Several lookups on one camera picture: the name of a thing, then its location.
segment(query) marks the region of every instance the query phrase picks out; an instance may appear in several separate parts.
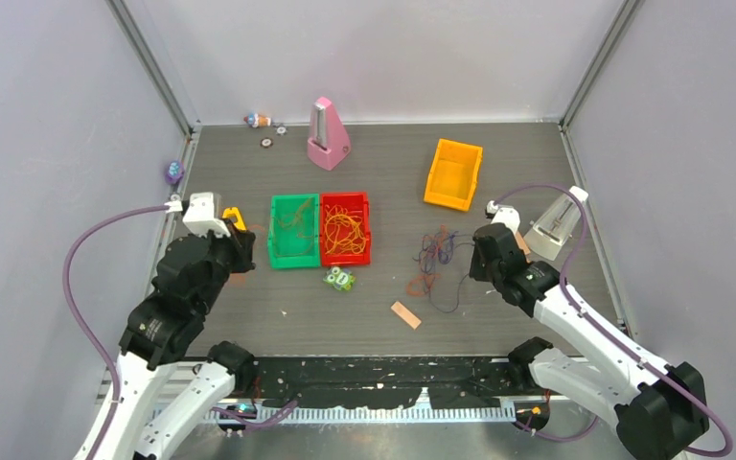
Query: small toy figure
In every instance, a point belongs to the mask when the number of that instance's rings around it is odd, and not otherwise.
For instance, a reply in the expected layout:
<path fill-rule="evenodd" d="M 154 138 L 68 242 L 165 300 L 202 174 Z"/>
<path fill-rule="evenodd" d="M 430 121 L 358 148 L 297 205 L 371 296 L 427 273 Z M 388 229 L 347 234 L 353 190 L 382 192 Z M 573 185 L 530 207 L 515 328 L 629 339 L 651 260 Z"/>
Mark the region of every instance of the small toy figure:
<path fill-rule="evenodd" d="M 185 167 L 178 161 L 172 161 L 171 164 L 168 165 L 168 170 L 165 172 L 165 180 L 168 181 L 169 184 L 175 185 L 182 180 L 183 175 L 185 175 Z"/>
<path fill-rule="evenodd" d="M 351 290 L 351 286 L 354 284 L 357 278 L 351 273 L 351 270 L 340 268 L 339 266 L 333 266 L 326 273 L 326 278 L 323 281 L 329 285 L 334 286 L 337 290 Z"/>
<path fill-rule="evenodd" d="M 272 126 L 272 119 L 269 117 L 265 117 L 264 115 L 261 115 L 260 113 L 250 113 L 249 115 L 243 117 L 243 122 L 248 124 L 249 127 L 270 127 Z"/>

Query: cable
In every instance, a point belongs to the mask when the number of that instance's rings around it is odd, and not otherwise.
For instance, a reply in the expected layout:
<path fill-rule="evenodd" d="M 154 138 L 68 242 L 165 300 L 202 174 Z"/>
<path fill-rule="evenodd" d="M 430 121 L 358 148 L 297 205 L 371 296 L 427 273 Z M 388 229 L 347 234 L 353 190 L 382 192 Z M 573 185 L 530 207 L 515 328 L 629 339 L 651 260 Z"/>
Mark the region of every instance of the cable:
<path fill-rule="evenodd" d="M 433 302 L 432 291 L 436 280 L 441 277 L 439 273 L 436 273 L 437 264 L 449 264 L 450 261 L 452 261 L 452 256 L 456 247 L 473 245 L 468 241 L 455 244 L 456 238 L 468 236 L 469 235 L 459 234 L 458 232 L 449 232 L 445 225 L 441 225 L 439 227 L 439 231 L 436 232 L 435 235 L 422 236 L 422 249 L 419 251 L 419 256 L 413 258 L 413 260 L 419 264 L 420 274 L 407 283 L 407 294 L 415 297 L 426 296 L 430 305 L 442 313 L 452 313 L 458 310 L 458 307 L 461 305 L 461 286 L 464 284 L 464 280 L 467 279 L 469 274 L 464 275 L 461 278 L 461 281 L 458 282 L 458 287 L 455 292 L 455 305 L 448 310 L 440 308 L 435 304 L 435 302 Z"/>
<path fill-rule="evenodd" d="M 651 374 L 653 374 L 654 376 L 656 376 L 663 382 L 670 385 L 679 394 L 681 394 L 687 401 L 692 403 L 695 407 L 698 408 L 698 410 L 703 412 L 704 415 L 706 415 L 709 419 L 711 419 L 715 423 L 715 426 L 718 427 L 718 430 L 720 430 L 721 434 L 724 436 L 724 448 L 720 450 L 703 450 L 700 448 L 689 448 L 688 447 L 688 448 L 684 448 L 685 451 L 694 453 L 696 455 L 701 455 L 704 457 L 713 457 L 713 458 L 726 457 L 727 455 L 729 455 L 729 453 L 731 453 L 732 450 L 734 449 L 735 443 L 734 443 L 734 440 L 732 439 L 732 435 L 729 433 L 729 428 L 724 424 L 724 421 L 721 420 L 720 417 L 718 417 L 718 414 L 713 412 L 712 409 L 707 407 L 706 404 L 701 402 L 701 400 L 696 398 L 692 393 L 684 389 L 681 385 L 679 385 L 674 380 L 667 377 L 666 374 L 656 369 L 654 365 L 644 360 L 642 356 L 640 356 L 638 353 L 632 350 L 629 346 L 625 345 L 624 343 L 619 341 L 616 337 L 614 337 L 607 329 L 605 329 L 605 327 L 603 327 L 596 320 L 594 320 L 587 312 L 585 312 L 583 308 L 580 306 L 580 304 L 578 304 L 577 301 L 574 299 L 574 297 L 571 296 L 570 292 L 568 292 L 568 287 L 566 287 L 567 278 L 568 278 L 568 268 L 571 265 L 571 261 L 573 261 L 574 258 L 577 257 L 577 253 L 579 252 L 580 248 L 583 246 L 583 242 L 585 242 L 587 234 L 588 234 L 588 217 L 586 215 L 586 209 L 583 206 L 583 203 L 580 202 L 580 200 L 574 194 L 568 191 L 567 188 L 561 187 L 559 185 L 554 185 L 554 184 L 527 184 L 521 187 L 517 187 L 516 189 L 502 195 L 494 203 L 498 204 L 504 199 L 508 198 L 509 196 L 512 196 L 524 190 L 534 189 L 534 188 L 549 188 L 549 189 L 560 191 L 564 193 L 566 196 L 568 196 L 569 198 L 571 198 L 571 200 L 574 201 L 574 204 L 576 204 L 577 208 L 580 210 L 580 216 L 582 217 L 582 221 L 583 221 L 582 234 L 580 235 L 580 238 L 577 240 L 577 243 L 574 244 L 574 247 L 571 249 L 571 253 L 568 255 L 568 258 L 565 259 L 565 262 L 563 263 L 563 267 L 560 269 L 560 289 L 563 292 L 563 295 L 565 295 L 565 298 L 568 300 L 568 303 L 571 305 L 571 307 L 574 308 L 574 310 L 578 312 L 578 314 L 584 317 L 586 321 L 588 321 L 588 323 L 590 323 L 590 325 L 593 326 L 594 329 L 596 329 L 600 334 L 602 334 L 611 343 L 613 343 L 616 346 L 616 348 L 618 348 L 625 355 L 627 355 L 628 357 L 636 361 L 637 365 L 644 367 L 645 369 L 650 371 Z"/>
<path fill-rule="evenodd" d="M 545 439 L 546 441 L 554 441 L 555 443 L 572 443 L 574 441 L 579 441 L 586 436 L 588 436 L 591 431 L 594 430 L 596 427 L 596 423 L 599 420 L 599 417 L 594 417 L 593 420 L 591 420 L 591 424 L 588 426 L 588 428 L 581 431 L 579 434 L 575 434 L 574 436 L 569 436 L 567 438 L 562 438 L 560 436 L 554 436 L 553 434 L 543 433 L 542 431 L 534 431 L 535 436 Z M 529 423 L 532 421 L 532 416 L 529 416 L 529 419 L 524 424 L 523 422 L 519 422 L 515 420 L 515 425 L 526 432 L 532 432 L 532 428 L 529 427 Z"/>
<path fill-rule="evenodd" d="M 262 429 L 262 428 L 272 428 L 273 426 L 276 426 L 277 424 L 282 422 L 286 417 L 291 415 L 292 411 L 296 407 L 297 407 L 297 400 L 292 400 L 289 403 L 287 403 L 287 405 L 281 407 L 281 410 L 275 412 L 274 414 L 272 414 L 271 417 L 264 420 L 263 422 L 252 422 L 252 421 L 246 420 L 245 418 L 241 417 L 239 414 L 231 410 L 222 409 L 220 407 L 213 407 L 210 410 L 212 410 L 213 412 L 217 412 L 223 415 L 224 417 L 229 417 L 244 426 L 249 426 L 251 429 Z"/>
<path fill-rule="evenodd" d="M 149 208 L 141 208 L 133 211 L 128 211 L 126 213 L 114 216 L 113 218 L 107 218 L 106 220 L 83 232 L 83 234 L 80 235 L 72 244 L 72 247 L 69 248 L 69 252 L 66 254 L 66 259 L 63 260 L 63 296 L 66 298 L 66 304 L 68 304 L 69 311 L 72 312 L 72 316 L 75 318 L 78 326 L 80 326 L 80 330 L 83 331 L 85 336 L 89 339 L 89 342 L 91 342 L 92 346 L 94 346 L 94 349 L 97 350 L 98 354 L 100 354 L 100 357 L 105 363 L 105 367 L 108 368 L 108 373 L 111 375 L 111 405 L 108 407 L 108 413 L 105 415 L 103 425 L 100 427 L 100 431 L 97 433 L 97 437 L 94 439 L 94 444 L 92 445 L 91 450 L 89 450 L 88 455 L 86 455 L 86 460 L 94 459 L 94 456 L 97 454 L 97 449 L 100 448 L 100 444 L 103 442 L 103 438 L 105 438 L 105 434 L 108 432 L 108 427 L 111 426 L 111 421 L 114 420 L 114 413 L 117 412 L 117 404 L 120 400 L 120 376 L 119 374 L 117 374 L 117 366 L 114 365 L 114 361 L 111 359 L 111 356 L 108 355 L 108 352 L 105 350 L 103 344 L 100 343 L 100 340 L 94 335 L 91 328 L 88 327 L 85 319 L 83 319 L 81 311 L 78 309 L 77 304 L 75 304 L 75 297 L 72 295 L 72 286 L 69 282 L 69 275 L 72 271 L 72 260 L 75 258 L 75 253 L 78 252 L 81 244 L 83 244 L 83 242 L 85 242 L 87 238 L 97 233 L 97 231 L 101 228 L 106 227 L 107 225 L 118 220 L 130 218 L 132 216 L 139 216 L 146 213 L 162 212 L 167 209 L 168 206 L 164 205 L 151 206 Z"/>

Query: plastic container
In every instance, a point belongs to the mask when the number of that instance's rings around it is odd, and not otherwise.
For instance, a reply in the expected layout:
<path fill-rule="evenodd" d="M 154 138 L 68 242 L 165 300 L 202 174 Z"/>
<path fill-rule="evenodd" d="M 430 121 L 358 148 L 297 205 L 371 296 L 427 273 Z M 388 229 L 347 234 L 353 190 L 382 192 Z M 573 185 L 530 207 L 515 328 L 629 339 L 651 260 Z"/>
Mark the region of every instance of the plastic container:
<path fill-rule="evenodd" d="M 276 195 L 272 197 L 269 263 L 275 269 L 320 266 L 320 197 Z"/>
<path fill-rule="evenodd" d="M 327 254 L 332 244 L 326 239 L 326 220 L 329 218 L 329 210 L 333 206 L 342 206 L 346 214 L 353 218 L 359 218 L 359 228 L 365 235 L 365 249 L 359 254 Z M 371 221 L 369 219 L 370 207 L 368 195 L 365 192 L 350 192 L 347 194 L 320 194 L 320 261 L 323 266 L 332 265 L 368 265 L 371 263 Z M 336 238 L 344 238 L 350 233 L 342 226 L 330 225 L 330 231 L 337 231 Z"/>
<path fill-rule="evenodd" d="M 425 186 L 425 203 L 469 211 L 484 149 L 439 139 Z"/>

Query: black base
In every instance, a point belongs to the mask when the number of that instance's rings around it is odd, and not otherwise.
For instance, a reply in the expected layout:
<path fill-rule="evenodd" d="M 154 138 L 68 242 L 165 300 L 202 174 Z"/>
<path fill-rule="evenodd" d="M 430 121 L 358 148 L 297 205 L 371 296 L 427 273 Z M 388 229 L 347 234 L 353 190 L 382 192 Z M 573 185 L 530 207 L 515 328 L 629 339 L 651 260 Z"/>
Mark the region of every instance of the black base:
<path fill-rule="evenodd" d="M 256 357 L 255 384 L 234 394 L 280 407 L 410 407 L 427 387 L 431 407 L 499 407 L 499 397 L 541 396 L 513 385 L 516 366 L 499 356 Z"/>
<path fill-rule="evenodd" d="M 667 376 L 706 404 L 702 375 L 684 362 Z M 709 419 L 678 391 L 659 380 L 639 388 L 629 405 L 617 405 L 616 434 L 637 460 L 670 460 L 709 429 Z"/>

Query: rubber band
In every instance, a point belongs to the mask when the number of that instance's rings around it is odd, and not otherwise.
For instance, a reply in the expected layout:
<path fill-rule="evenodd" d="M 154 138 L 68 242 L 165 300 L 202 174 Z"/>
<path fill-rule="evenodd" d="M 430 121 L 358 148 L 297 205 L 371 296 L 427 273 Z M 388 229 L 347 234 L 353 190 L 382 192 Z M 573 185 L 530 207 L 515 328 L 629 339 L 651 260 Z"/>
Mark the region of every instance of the rubber band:
<path fill-rule="evenodd" d="M 227 282 L 232 286 L 244 286 L 246 284 L 246 276 L 243 273 L 230 273 L 230 279 Z"/>
<path fill-rule="evenodd" d="M 362 231 L 362 218 L 349 215 L 341 205 L 326 206 L 326 215 L 323 252 L 330 256 L 363 254 L 368 240 Z"/>
<path fill-rule="evenodd" d="M 259 247 L 264 246 L 264 241 L 266 241 L 266 229 L 263 226 L 257 223 L 254 223 L 249 226 L 249 230 L 252 233 L 255 233 L 256 235 L 258 235 L 258 232 L 262 234 L 262 236 L 259 239 L 255 239 L 255 243 L 252 245 L 252 247 L 257 249 Z"/>

